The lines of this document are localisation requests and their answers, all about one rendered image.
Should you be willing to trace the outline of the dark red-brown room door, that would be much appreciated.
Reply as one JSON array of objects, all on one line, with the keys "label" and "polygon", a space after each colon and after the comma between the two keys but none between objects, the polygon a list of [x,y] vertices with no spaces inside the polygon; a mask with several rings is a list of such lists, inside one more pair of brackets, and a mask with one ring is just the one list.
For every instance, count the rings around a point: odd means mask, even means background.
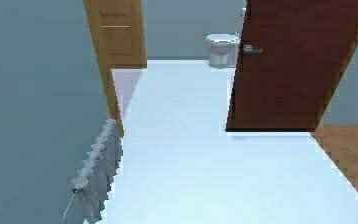
[{"label": "dark red-brown room door", "polygon": [[358,0],[247,0],[226,130],[314,131],[357,45]]}]

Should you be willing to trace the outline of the light brown wooden door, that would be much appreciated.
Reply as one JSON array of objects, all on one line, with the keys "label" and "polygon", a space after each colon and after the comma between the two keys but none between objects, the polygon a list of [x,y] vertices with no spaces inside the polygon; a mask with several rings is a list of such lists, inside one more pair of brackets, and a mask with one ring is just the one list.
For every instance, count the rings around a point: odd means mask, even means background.
[{"label": "light brown wooden door", "polygon": [[112,69],[145,69],[142,0],[83,0],[110,117],[124,136]]}]

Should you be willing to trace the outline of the white wall radiator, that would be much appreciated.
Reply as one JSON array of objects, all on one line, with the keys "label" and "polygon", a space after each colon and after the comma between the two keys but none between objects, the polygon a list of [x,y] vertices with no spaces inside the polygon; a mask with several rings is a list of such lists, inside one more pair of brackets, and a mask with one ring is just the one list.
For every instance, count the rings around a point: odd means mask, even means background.
[{"label": "white wall radiator", "polygon": [[123,156],[116,120],[105,121],[87,155],[82,161],[82,168],[77,171],[77,176],[71,180],[72,197],[63,213],[63,224],[67,224],[67,217],[75,199],[80,201],[83,218],[88,224],[96,224],[102,220],[102,211],[109,199],[108,193]]}]

